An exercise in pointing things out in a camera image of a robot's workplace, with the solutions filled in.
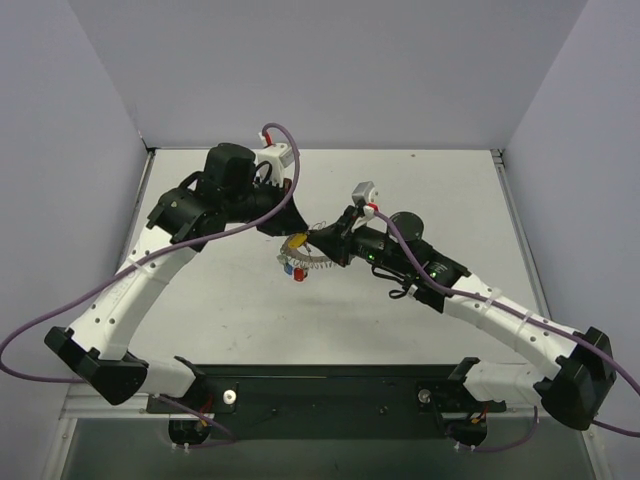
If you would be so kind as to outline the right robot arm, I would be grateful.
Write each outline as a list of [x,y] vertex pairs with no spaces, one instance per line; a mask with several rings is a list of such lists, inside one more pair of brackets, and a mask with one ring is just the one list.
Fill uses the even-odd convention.
[[609,337],[595,327],[557,324],[508,299],[424,241],[418,215],[397,212],[384,222],[384,231],[370,228],[362,210],[349,206],[335,223],[312,231],[309,242],[341,267],[365,260],[418,302],[469,323],[524,359],[522,365],[473,364],[463,386],[475,400],[541,406],[569,428],[588,429],[616,380],[604,360],[612,353]]

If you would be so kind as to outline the metal disc keyring holder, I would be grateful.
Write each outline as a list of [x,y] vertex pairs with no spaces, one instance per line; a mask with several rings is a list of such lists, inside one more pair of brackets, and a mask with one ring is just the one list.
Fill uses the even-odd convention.
[[286,246],[286,241],[291,236],[285,238],[280,246],[279,253],[277,254],[277,261],[284,266],[285,264],[291,265],[293,268],[302,268],[304,270],[323,270],[331,268],[334,263],[331,262],[324,254],[316,254],[312,251],[312,246],[309,243],[310,234],[317,230],[317,227],[324,227],[325,222],[315,224],[312,228],[308,229],[305,233],[308,234],[307,245],[298,250],[290,250]]

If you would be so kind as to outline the yellow tag key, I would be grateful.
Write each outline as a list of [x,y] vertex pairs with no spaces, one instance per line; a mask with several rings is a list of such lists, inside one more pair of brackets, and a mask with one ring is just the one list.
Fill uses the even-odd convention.
[[286,241],[286,246],[290,250],[298,250],[307,245],[308,234],[305,232],[291,235]]

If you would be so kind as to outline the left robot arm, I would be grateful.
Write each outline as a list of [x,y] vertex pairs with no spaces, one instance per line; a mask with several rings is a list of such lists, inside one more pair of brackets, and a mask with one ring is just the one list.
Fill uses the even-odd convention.
[[205,166],[164,193],[134,248],[90,307],[67,327],[54,327],[45,345],[108,403],[137,393],[164,394],[183,411],[204,402],[199,372],[184,359],[141,359],[129,350],[141,321],[174,276],[204,246],[242,224],[286,236],[306,224],[293,201],[297,148],[271,144],[258,152],[231,143],[209,150]]

